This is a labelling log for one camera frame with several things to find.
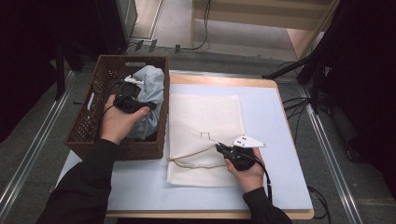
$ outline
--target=forearm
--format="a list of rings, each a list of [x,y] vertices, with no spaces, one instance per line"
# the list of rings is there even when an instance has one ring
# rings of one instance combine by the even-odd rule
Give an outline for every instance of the forearm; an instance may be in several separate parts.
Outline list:
[[[37,223],[103,222],[119,152],[116,144],[99,139],[92,154],[64,175]]]
[[[265,195],[264,188],[254,189],[244,194],[243,197],[250,209],[251,223],[291,223],[291,220],[282,210],[271,204]]]

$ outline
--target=metal frame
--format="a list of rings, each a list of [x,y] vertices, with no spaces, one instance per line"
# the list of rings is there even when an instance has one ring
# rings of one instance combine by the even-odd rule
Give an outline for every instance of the metal frame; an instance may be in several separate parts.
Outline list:
[[[7,183],[0,200],[0,223],[4,223],[4,221],[6,220],[12,204],[14,204],[19,192],[21,191],[23,183],[25,182],[27,176],[32,170],[38,154],[40,153],[41,148],[46,142],[47,137],[53,127],[53,124],[57,120],[59,114],[64,107],[64,103],[69,96],[71,86],[74,80],[75,74],[73,72],[69,72],[65,81],[66,89],[64,94],[60,97],[58,101],[56,101],[52,105],[52,108],[50,109],[46,119],[41,125],[41,128],[35,136],[35,139],[27,150],[25,156],[23,157],[20,166],[18,167],[14,176],[12,176],[11,180]]]
[[[309,91],[306,86],[301,86],[301,92],[303,97],[310,97]],[[363,223],[358,206],[355,203],[355,199],[352,196],[349,186],[344,178],[343,172],[341,171],[337,159],[334,156],[332,146],[321,124],[320,118],[314,112],[310,105],[307,107],[307,112],[309,118],[311,119],[312,126],[314,127],[317,134],[320,147],[323,151],[323,155],[326,159],[327,165],[329,166],[330,173],[332,174],[332,179],[337,188],[338,194],[340,195],[341,202],[346,210],[346,215],[349,219],[349,223]]]

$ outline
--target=wicker basket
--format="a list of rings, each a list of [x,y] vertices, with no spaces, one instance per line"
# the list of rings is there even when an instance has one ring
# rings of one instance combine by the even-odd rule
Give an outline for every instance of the wicker basket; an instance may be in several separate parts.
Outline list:
[[[105,97],[111,84],[132,75],[145,65],[161,68],[164,73],[163,105],[158,132],[146,140],[125,138],[121,141],[119,161],[154,160],[163,157],[163,144],[169,110],[169,69],[166,57],[102,55],[96,64],[84,102],[74,121],[65,144],[80,158],[87,157],[97,137]]]

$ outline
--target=white cloth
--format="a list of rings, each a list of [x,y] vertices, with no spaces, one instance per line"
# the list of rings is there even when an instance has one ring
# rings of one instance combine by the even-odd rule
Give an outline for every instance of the white cloth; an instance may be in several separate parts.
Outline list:
[[[239,97],[171,94],[169,104],[167,182],[195,187],[237,185],[216,151],[216,142],[229,146],[244,134]]]

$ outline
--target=cable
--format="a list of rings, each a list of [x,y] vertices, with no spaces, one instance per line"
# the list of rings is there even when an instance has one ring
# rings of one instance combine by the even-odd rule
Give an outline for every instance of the cable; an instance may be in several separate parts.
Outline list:
[[[272,185],[271,185],[271,179],[270,179],[270,176],[268,175],[267,170],[265,169],[264,164],[262,164],[262,161],[261,161],[257,156],[254,156],[254,158],[253,158],[253,157],[250,157],[249,155],[244,154],[244,153],[238,153],[238,155],[239,155],[239,156],[246,157],[246,158],[248,158],[248,159],[251,159],[251,160],[255,161],[255,162],[256,162],[257,164],[259,164],[260,167],[264,170],[265,177],[266,177],[266,179],[267,179],[268,199],[270,200],[270,202],[272,202],[272,201],[273,201],[273,198],[272,198]]]
[[[111,107],[114,106],[114,104],[113,104],[112,106],[110,106],[108,109],[105,110],[108,95],[111,93],[111,90],[113,90],[114,86],[115,86],[116,84],[120,84],[121,82],[122,82],[122,80],[118,80],[118,81],[114,82],[113,84],[111,84],[110,88],[108,88],[108,90],[107,90],[107,92],[106,92],[105,99],[104,99],[104,104],[103,104],[103,110],[104,110],[104,112],[103,112],[102,116],[101,116],[100,119],[99,119],[99,125],[98,125],[98,128],[97,128],[96,137],[95,137],[96,139],[99,138],[99,135],[100,135],[100,129],[101,129],[101,126],[102,126],[102,119],[103,119],[103,116],[105,115],[105,113],[107,112],[107,110],[109,110]]]
[[[296,97],[296,98],[291,98],[291,99],[289,99],[289,100],[286,100],[286,101],[282,102],[282,104],[285,104],[285,103],[287,103],[287,102],[294,101],[294,100],[307,100],[307,99],[311,99],[311,98],[307,98],[307,97]]]
[[[196,48],[193,48],[193,49],[191,49],[191,48],[181,48],[181,49],[179,49],[179,50],[197,50],[197,49],[200,49],[200,48],[206,43],[206,40],[207,40],[207,21],[208,21],[208,19],[209,19],[210,1],[211,1],[211,0],[208,0],[208,1],[207,1],[206,7],[205,7],[205,13],[204,13],[204,25],[205,25],[205,39],[204,39],[204,41],[202,42],[202,44],[201,44],[199,47],[196,47]],[[146,47],[146,48],[151,48],[150,45],[143,45],[143,46]],[[161,47],[161,46],[156,46],[155,48],[158,48],[158,49],[176,49],[176,48]]]
[[[319,200],[319,202],[321,203],[321,205],[323,206],[323,208],[324,208],[324,210],[325,210],[325,214],[323,214],[323,215],[321,215],[321,216],[318,216],[318,217],[314,217],[314,219],[322,219],[322,218],[324,218],[324,217],[327,217],[327,220],[329,221],[329,224],[331,224],[331,223],[332,223],[332,218],[331,218],[331,216],[330,216],[329,205],[327,204],[326,199],[325,199],[325,198],[323,197],[323,195],[322,195],[319,191],[317,191],[316,189],[314,189],[314,188],[312,188],[312,187],[309,187],[309,186],[307,186],[307,188],[308,188],[309,192],[315,193],[315,195],[317,196],[316,199]]]
[[[302,108],[301,111],[299,112],[300,115],[298,116],[297,124],[296,124],[296,130],[295,130],[295,132],[294,132],[294,145],[296,145],[296,142],[297,142],[298,125],[299,125],[299,123],[300,123],[300,118],[301,118],[301,115],[303,114],[303,111],[304,111],[304,110],[305,110],[305,107],[303,106],[303,108]]]
[[[309,103],[310,103],[310,102],[309,102],[308,100],[303,100],[303,101],[301,101],[301,102],[298,103],[298,104],[286,106],[286,107],[285,107],[285,111],[291,110],[291,109],[293,109],[293,108],[295,108],[295,107],[299,107],[299,106],[302,105],[302,104],[309,104]]]
[[[298,114],[301,114],[301,112],[295,113],[295,112],[298,110],[298,108],[300,108],[301,106],[305,106],[305,104],[300,104],[299,106],[297,106],[297,107],[293,110],[293,112],[291,113],[291,115],[288,116],[288,119],[290,119],[290,118],[292,118],[293,116],[296,116],[296,115],[298,115]]]
[[[276,71],[279,71],[279,67],[282,66],[283,64],[287,64],[287,63],[300,63],[300,64],[302,64],[302,65],[304,65],[304,66],[306,66],[306,65],[309,66],[309,64],[302,63],[300,60],[298,60],[298,61],[289,61],[289,62],[280,63],[280,64],[277,66]],[[299,75],[299,74],[297,73],[297,68],[294,69],[294,72],[295,72],[295,74],[296,74],[297,76]]]

